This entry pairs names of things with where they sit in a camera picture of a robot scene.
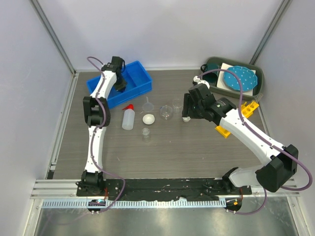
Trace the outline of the white ceramic evaporating dish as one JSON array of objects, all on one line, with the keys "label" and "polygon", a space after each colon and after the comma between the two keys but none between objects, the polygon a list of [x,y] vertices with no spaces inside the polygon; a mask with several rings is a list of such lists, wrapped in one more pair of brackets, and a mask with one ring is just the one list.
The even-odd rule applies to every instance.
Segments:
[{"label": "white ceramic evaporating dish", "polygon": [[143,116],[142,121],[146,125],[151,125],[155,122],[155,116],[153,114],[146,114]]}]

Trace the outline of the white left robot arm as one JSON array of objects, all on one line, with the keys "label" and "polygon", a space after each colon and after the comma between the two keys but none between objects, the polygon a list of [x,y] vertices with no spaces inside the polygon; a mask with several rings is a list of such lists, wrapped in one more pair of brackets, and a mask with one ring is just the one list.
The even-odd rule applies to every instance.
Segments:
[{"label": "white left robot arm", "polygon": [[81,180],[76,182],[79,197],[100,196],[105,191],[103,178],[102,153],[104,137],[107,126],[111,121],[108,96],[111,89],[124,92],[127,82],[122,72],[125,61],[118,56],[113,56],[111,62],[96,67],[100,72],[100,79],[94,91],[83,98],[85,123],[89,131],[88,156]]}]

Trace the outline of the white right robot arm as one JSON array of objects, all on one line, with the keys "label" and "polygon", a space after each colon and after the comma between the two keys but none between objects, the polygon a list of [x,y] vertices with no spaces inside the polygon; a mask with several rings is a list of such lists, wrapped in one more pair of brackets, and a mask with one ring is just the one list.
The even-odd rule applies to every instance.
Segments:
[{"label": "white right robot arm", "polygon": [[246,185],[261,185],[269,192],[277,192],[296,172],[297,164],[287,154],[298,156],[293,145],[287,147],[276,142],[253,125],[227,98],[216,100],[211,94],[208,82],[197,76],[193,86],[184,95],[183,119],[205,119],[221,126],[248,147],[260,161],[260,165],[250,168],[233,168],[222,182],[227,194],[234,194]]}]

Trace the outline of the tall clear glass beaker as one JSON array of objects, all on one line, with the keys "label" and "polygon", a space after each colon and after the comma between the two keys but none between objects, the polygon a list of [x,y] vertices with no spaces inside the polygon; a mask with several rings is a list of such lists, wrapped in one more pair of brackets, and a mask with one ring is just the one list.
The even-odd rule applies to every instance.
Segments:
[{"label": "tall clear glass beaker", "polygon": [[182,111],[183,103],[182,103],[181,99],[179,99],[179,98],[174,99],[173,102],[172,102],[172,105],[173,105],[173,112],[175,114],[178,114],[179,112]]}]

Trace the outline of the small clear glass beaker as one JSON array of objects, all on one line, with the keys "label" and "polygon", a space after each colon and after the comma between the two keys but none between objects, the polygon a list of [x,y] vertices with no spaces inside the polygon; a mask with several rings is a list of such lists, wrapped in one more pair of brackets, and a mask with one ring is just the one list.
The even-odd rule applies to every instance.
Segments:
[{"label": "small clear glass beaker", "polygon": [[149,142],[151,139],[151,133],[150,130],[148,128],[143,128],[142,129],[142,140],[144,142]]}]

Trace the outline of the blue plastic divided bin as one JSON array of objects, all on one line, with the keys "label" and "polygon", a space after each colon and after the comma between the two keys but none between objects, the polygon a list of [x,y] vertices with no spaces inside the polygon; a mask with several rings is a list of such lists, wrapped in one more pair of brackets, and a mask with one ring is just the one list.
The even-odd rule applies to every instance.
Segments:
[{"label": "blue plastic divided bin", "polygon": [[119,92],[112,88],[107,98],[110,109],[126,103],[152,90],[152,78],[139,61],[129,64],[122,62],[122,77],[126,82],[126,89]]}]

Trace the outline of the yellow test tube rack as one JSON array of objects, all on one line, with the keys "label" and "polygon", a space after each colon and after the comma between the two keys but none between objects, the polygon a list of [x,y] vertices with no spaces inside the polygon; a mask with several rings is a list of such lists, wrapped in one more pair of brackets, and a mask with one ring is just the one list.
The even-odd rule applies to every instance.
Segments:
[{"label": "yellow test tube rack", "polygon": [[[259,107],[259,104],[255,101],[251,101],[251,103],[247,104],[247,102],[243,103],[241,106],[242,115],[246,118],[249,118],[253,115],[254,111]],[[224,138],[228,138],[231,134],[228,130],[222,128],[221,126],[217,126],[215,128]]]}]

